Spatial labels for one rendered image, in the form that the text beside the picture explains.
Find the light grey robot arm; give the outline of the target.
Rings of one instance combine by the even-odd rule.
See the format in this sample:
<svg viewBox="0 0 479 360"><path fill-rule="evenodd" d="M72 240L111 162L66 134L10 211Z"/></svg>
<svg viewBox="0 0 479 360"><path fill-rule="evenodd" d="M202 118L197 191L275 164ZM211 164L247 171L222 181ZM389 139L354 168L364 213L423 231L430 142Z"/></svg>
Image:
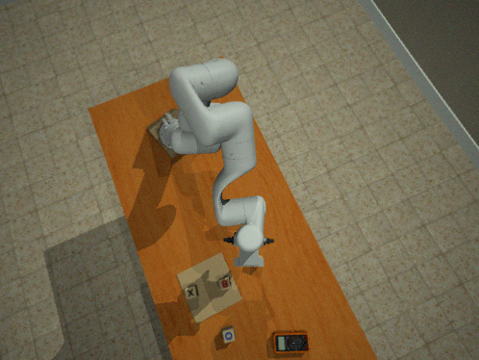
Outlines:
<svg viewBox="0 0 479 360"><path fill-rule="evenodd" d="M244 224L236 234L239 258L234 258L234 267L263 267L259 248L266 242L265 200L259 195L222 198L230 183L257 164L252 111L240 101L211 103L235 88L239 71L226 59L206 63L171 71L168 84L179 113L178 119L165 114L168 121L162 119L160 137L164 145L178 154L216 153L221 148L224 167L213 186L216 220L221 226Z"/></svg>

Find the orange pocket multimeter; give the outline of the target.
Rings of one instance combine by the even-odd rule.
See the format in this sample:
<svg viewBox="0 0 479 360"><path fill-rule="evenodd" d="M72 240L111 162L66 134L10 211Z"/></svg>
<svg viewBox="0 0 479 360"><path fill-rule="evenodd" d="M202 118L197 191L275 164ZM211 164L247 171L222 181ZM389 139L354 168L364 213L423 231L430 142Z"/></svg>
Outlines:
<svg viewBox="0 0 479 360"><path fill-rule="evenodd" d="M310 352L309 334L301 331L274 331L274 351L276 353Z"/></svg>

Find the beige mat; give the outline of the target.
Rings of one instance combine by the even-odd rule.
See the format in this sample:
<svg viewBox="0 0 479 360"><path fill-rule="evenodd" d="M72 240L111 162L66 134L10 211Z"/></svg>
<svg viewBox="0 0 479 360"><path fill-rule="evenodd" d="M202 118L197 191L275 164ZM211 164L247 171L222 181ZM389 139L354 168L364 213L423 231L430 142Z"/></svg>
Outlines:
<svg viewBox="0 0 479 360"><path fill-rule="evenodd" d="M197 285L198 297L187 299L196 324L242 300L236 282L221 252L176 274L185 288ZM218 279L230 276L232 288L220 291Z"/></svg>

